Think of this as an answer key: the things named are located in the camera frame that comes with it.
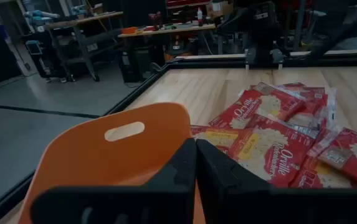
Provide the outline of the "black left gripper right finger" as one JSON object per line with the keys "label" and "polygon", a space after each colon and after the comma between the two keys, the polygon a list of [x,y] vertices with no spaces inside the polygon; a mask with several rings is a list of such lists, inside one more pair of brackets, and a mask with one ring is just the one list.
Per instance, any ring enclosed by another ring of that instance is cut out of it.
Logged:
{"label": "black left gripper right finger", "polygon": [[357,189],[274,187],[208,141],[196,147],[207,223],[357,223]]}

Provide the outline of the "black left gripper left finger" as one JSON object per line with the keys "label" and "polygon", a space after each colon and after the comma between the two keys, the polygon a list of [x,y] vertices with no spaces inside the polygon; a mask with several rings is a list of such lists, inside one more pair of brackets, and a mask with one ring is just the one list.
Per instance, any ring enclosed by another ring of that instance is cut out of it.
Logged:
{"label": "black left gripper left finger", "polygon": [[196,142],[189,138],[139,186],[60,186],[37,196],[33,223],[192,223]]}

